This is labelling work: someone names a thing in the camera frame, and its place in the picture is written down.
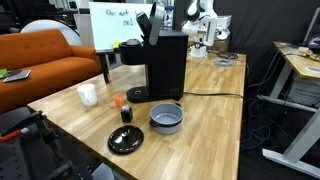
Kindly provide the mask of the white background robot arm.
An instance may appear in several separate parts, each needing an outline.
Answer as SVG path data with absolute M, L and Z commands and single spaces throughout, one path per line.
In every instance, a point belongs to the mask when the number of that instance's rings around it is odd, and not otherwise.
M 206 57 L 207 48 L 215 40 L 225 40 L 230 35 L 231 15 L 218 16 L 213 9 L 214 0 L 191 0 L 187 9 L 187 21 L 182 31 L 193 40 L 190 55 Z

